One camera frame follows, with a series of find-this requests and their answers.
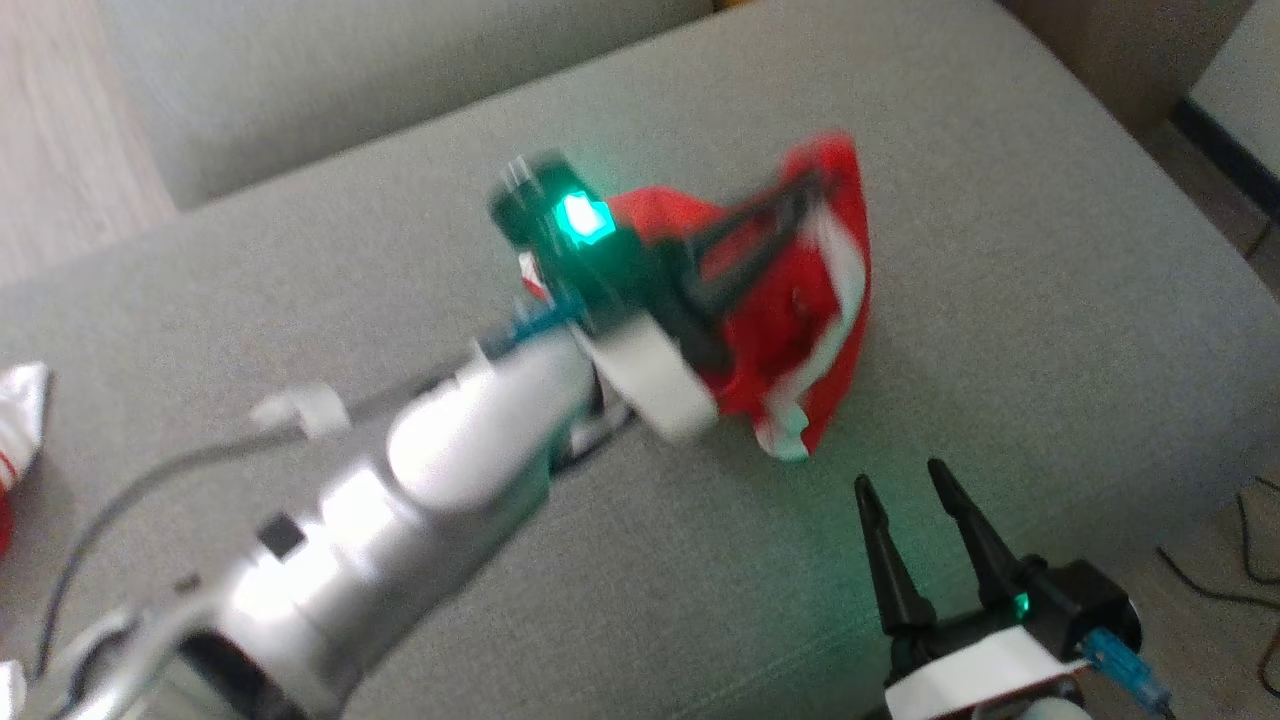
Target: white cable clip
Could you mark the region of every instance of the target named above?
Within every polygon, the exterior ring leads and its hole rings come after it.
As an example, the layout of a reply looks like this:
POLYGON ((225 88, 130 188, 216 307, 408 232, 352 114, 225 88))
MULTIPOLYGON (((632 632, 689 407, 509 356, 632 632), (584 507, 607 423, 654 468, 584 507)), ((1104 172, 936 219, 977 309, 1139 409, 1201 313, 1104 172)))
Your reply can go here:
POLYGON ((351 429, 351 416, 337 391, 325 383, 288 388, 266 396, 250 418, 265 430, 296 421, 308 439, 351 429))

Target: blue connector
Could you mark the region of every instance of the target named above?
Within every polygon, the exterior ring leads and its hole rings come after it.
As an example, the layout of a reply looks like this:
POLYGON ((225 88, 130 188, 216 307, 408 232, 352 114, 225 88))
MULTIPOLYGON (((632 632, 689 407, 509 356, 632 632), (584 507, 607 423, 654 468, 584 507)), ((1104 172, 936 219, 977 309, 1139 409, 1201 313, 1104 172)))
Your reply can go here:
POLYGON ((1160 717, 1172 717, 1169 701, 1174 693, 1160 684, 1160 680, 1151 675, 1151 665, 1129 650, 1129 646, 1111 630, 1098 628, 1085 635, 1080 646, 1084 659, 1114 683, 1129 691, 1143 710, 1160 717))
POLYGON ((515 323, 511 331, 512 346, 538 337, 554 327, 577 320, 585 309, 586 305, 577 293, 568 295, 553 305, 541 307, 532 316, 515 323))

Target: wall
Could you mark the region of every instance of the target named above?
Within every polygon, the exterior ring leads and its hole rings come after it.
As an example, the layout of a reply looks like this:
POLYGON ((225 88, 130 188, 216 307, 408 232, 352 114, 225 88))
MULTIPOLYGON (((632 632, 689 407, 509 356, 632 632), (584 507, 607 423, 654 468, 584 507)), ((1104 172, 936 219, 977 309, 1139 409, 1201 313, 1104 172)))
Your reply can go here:
POLYGON ((1280 174, 1280 0, 1256 0, 1192 99, 1280 174))
POLYGON ((1140 132, 1169 117, 1253 0, 1001 3, 1116 119, 1140 132))

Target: red cloth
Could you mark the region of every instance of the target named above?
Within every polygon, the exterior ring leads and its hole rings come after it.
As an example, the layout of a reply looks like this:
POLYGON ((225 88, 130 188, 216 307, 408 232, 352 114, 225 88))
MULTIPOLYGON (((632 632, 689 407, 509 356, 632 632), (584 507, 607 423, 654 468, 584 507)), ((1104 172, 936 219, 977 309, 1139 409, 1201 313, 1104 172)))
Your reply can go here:
MULTIPOLYGON (((827 199, 831 211, 861 258, 864 290, 856 320, 829 369, 797 398, 809 421, 801 434, 809 452, 818 446, 836 406, 852 384, 870 311, 870 237, 852 140, 832 133, 792 149, 783 161, 781 182, 814 170, 831 188, 827 199)), ((645 242, 691 234, 726 213, 667 187, 635 190, 608 204, 614 219, 634 228, 645 242)), ((754 246, 763 229, 749 225, 727 238, 708 255, 703 274, 714 277, 719 268, 754 246)), ((722 332, 733 354, 733 370, 727 377, 703 378, 721 413, 746 414, 758 430, 769 420, 771 388, 812 360, 819 337, 841 318, 831 272, 815 243, 795 242, 726 319, 722 332)))

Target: couch cushion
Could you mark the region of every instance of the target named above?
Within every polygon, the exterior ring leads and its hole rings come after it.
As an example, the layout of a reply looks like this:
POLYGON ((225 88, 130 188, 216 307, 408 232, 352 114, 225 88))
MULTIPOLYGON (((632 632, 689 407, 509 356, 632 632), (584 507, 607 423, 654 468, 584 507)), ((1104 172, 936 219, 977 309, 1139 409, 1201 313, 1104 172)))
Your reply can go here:
POLYGON ((179 208, 710 12, 710 0, 102 0, 179 208))
MULTIPOLYGON (((351 717, 844 716, 881 692, 850 487, 867 471, 919 584, 977 602, 927 479, 947 459, 1015 552, 1106 568, 1275 459, 1280 307, 1156 164, 986 0, 749 5, 205 208, 0 292, 0 360, 58 373, 42 475, 0 571, 29 657, 73 533, 157 459, 246 432, 288 383, 362 396, 509 313, 485 214, 516 152, 602 192, 735 197, 786 147, 858 140, 874 254, 852 395, 800 465, 741 423, 637 428, 553 489, 351 717)), ((381 427, 195 473, 86 565, 60 639, 215 571, 381 427)))

